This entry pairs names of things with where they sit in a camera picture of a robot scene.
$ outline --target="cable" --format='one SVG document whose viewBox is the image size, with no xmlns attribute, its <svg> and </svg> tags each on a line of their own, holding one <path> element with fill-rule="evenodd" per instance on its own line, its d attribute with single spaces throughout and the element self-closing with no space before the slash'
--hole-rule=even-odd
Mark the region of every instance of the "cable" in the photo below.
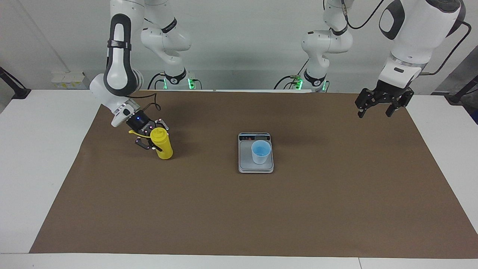
<svg viewBox="0 0 478 269">
<path fill-rule="evenodd" d="M 1 68 L 3 70 L 3 72 L 5 72 L 5 74 L 7 74 L 12 80 L 15 80 L 18 84 L 20 84 L 20 86 L 22 86 L 24 89 L 26 89 L 26 87 L 12 74 L 10 74 L 7 70 Z"/>
<path fill-rule="evenodd" d="M 471 92 L 467 92 L 467 93 L 463 94 L 463 96 L 468 95 L 468 94 L 471 94 L 471 93 L 473 93 L 473 92 L 475 92 L 475 91 L 478 91 L 478 89 L 472 90 Z"/>
<path fill-rule="evenodd" d="M 143 109 L 143 111 L 146 111 L 151 105 L 154 105 L 158 111 L 161 111 L 161 106 L 156 102 L 156 96 L 158 93 L 154 94 L 154 103 L 149 103 L 146 105 Z"/>
<path fill-rule="evenodd" d="M 277 90 L 277 87 L 279 86 L 279 84 L 281 82 L 283 82 L 284 80 L 288 79 L 288 78 L 291 78 L 291 76 L 286 76 L 286 77 L 281 78 L 281 80 L 279 80 L 279 82 L 277 82 L 277 84 L 275 84 L 274 90 Z"/>
<path fill-rule="evenodd" d="M 155 94 L 157 94 L 157 93 L 153 93 L 153 94 L 146 95 L 146 96 L 125 96 L 125 97 L 131 98 L 131 99 L 143 99 L 143 98 L 152 97 L 152 96 L 154 96 Z"/>
<path fill-rule="evenodd" d="M 295 84 L 295 82 L 289 82 L 289 83 L 287 83 L 287 84 L 284 86 L 284 89 L 283 89 L 283 90 L 285 90 L 285 88 L 287 87 L 287 85 L 290 85 L 290 86 L 289 86 L 289 89 L 291 89 L 291 86 L 294 85 L 294 84 Z"/>
<path fill-rule="evenodd" d="M 164 73 L 158 73 L 158 74 L 154 75 L 153 78 L 150 81 L 150 84 L 148 85 L 147 90 L 151 90 L 151 85 L 152 85 L 152 82 L 154 81 L 155 78 L 157 78 L 158 76 L 163 76 L 163 75 L 164 75 Z"/>
<path fill-rule="evenodd" d="M 370 17 L 369 17 L 361 26 L 355 27 L 355 26 L 352 26 L 352 25 L 350 24 L 350 22 L 348 21 L 347 6 L 345 5 L 344 0 L 341 0 L 343 9 L 345 9 L 345 10 L 344 10 L 344 15 L 345 15 L 345 20 L 347 21 L 347 25 L 348 25 L 350 28 L 354 29 L 354 30 L 358 30 L 358 29 L 360 29 L 360 28 L 363 28 L 366 24 L 368 24 L 368 23 L 370 22 L 370 20 L 372 19 L 373 15 L 375 15 L 375 13 L 377 12 L 377 10 L 379 10 L 380 6 L 383 4 L 384 1 L 385 1 L 385 0 L 380 1 L 380 3 L 379 3 L 378 6 L 375 8 L 375 10 L 372 12 L 372 14 L 370 15 Z"/>
<path fill-rule="evenodd" d="M 420 73 L 420 76 L 433 76 L 433 75 L 436 75 L 438 72 L 440 72 L 442 70 L 442 68 L 445 66 L 446 62 L 448 62 L 448 60 L 450 59 L 450 57 L 453 55 L 453 53 L 456 51 L 456 49 L 461 45 L 461 43 L 463 43 L 463 41 L 470 35 L 471 33 L 471 25 L 467 22 L 461 22 L 461 24 L 465 25 L 468 27 L 468 32 L 465 34 L 465 36 L 463 36 L 463 38 L 456 44 L 456 46 L 451 50 L 450 54 L 448 54 L 448 56 L 446 57 L 445 61 L 443 61 L 442 65 L 438 68 L 437 71 L 433 72 L 433 73 L 428 73 L 428 72 L 424 72 L 424 73 Z"/>
<path fill-rule="evenodd" d="M 297 73 L 297 75 L 299 76 L 300 73 L 302 72 L 302 70 L 304 69 L 304 67 L 307 65 L 307 63 L 310 61 L 310 58 L 307 59 L 307 61 L 305 62 L 305 64 L 302 66 L 302 68 L 300 69 L 300 71 Z"/>
<path fill-rule="evenodd" d="M 201 85 L 201 90 L 203 89 L 203 83 L 202 83 L 200 80 L 198 80 L 198 79 L 193 79 L 193 81 L 199 81 L 199 84 Z"/>
<path fill-rule="evenodd" d="M 157 86 L 158 82 L 163 82 L 163 83 L 164 83 L 164 79 L 157 80 L 157 81 L 154 83 L 154 89 L 155 89 L 155 90 L 156 90 L 156 86 Z"/>
</svg>

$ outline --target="table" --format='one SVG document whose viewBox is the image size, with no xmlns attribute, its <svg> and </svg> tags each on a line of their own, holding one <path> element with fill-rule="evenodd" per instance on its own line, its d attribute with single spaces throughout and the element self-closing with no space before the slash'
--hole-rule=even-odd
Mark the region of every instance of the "table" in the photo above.
<svg viewBox="0 0 478 269">
<path fill-rule="evenodd" d="M 98 107 L 88 91 L 36 90 L 0 114 L 0 268 L 478 268 L 478 260 L 26 254 Z M 415 96 L 408 111 L 478 231 L 478 126 L 439 96 Z"/>
</svg>

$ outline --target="digital scale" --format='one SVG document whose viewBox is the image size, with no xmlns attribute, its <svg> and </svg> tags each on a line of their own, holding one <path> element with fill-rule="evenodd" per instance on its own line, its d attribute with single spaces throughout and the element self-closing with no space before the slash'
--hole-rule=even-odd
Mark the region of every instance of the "digital scale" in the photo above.
<svg viewBox="0 0 478 269">
<path fill-rule="evenodd" d="M 274 171 L 274 156 L 271 155 L 264 164 L 256 164 L 252 160 L 252 144 L 259 140 L 265 140 L 271 144 L 269 133 L 240 133 L 239 143 L 239 172 L 243 174 L 270 174 Z"/>
</svg>

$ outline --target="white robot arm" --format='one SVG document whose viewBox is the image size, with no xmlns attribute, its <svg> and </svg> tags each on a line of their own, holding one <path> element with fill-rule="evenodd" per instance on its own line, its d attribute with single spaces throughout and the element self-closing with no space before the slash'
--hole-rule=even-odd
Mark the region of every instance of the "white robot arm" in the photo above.
<svg viewBox="0 0 478 269">
<path fill-rule="evenodd" d="M 309 55 L 309 63 L 304 78 L 315 90 L 322 89 L 330 65 L 327 53 L 344 53 L 353 44 L 352 34 L 348 31 L 344 10 L 352 7 L 354 0 L 327 0 L 324 21 L 329 30 L 310 31 L 302 39 L 302 49 Z"/>
<path fill-rule="evenodd" d="M 168 0 L 110 0 L 111 25 L 108 40 L 108 60 L 104 74 L 91 82 L 90 91 L 114 114 L 112 125 L 122 122 L 134 126 L 140 106 L 128 96 L 143 85 L 141 72 L 130 63 L 131 36 L 141 28 L 143 21 L 151 26 L 143 29 L 143 44 L 166 63 L 164 75 L 171 86 L 184 86 L 187 71 L 177 53 L 191 47 L 189 36 L 177 25 Z"/>
<path fill-rule="evenodd" d="M 151 26 L 141 32 L 141 41 L 166 63 L 164 74 L 167 88 L 188 87 L 188 73 L 178 52 L 191 48 L 191 38 L 177 25 L 169 0 L 146 1 L 144 19 Z"/>
<path fill-rule="evenodd" d="M 414 95 L 411 82 L 423 75 L 433 51 L 447 36 L 461 24 L 469 26 L 465 15 L 462 0 L 394 0 L 380 19 L 380 30 L 394 45 L 375 90 L 363 89 L 355 102 L 359 117 L 379 103 L 391 103 L 389 117 L 407 106 Z"/>
</svg>

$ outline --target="yellow squeeze bottle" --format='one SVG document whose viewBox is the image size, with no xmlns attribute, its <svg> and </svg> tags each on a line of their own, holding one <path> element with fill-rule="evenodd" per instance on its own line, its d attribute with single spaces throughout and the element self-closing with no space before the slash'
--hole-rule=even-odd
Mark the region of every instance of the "yellow squeeze bottle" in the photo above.
<svg viewBox="0 0 478 269">
<path fill-rule="evenodd" d="M 168 132 L 163 128 L 155 128 L 150 133 L 151 141 L 161 149 L 156 149 L 158 157 L 163 160 L 168 160 L 173 156 L 173 148 L 169 141 Z"/>
</svg>

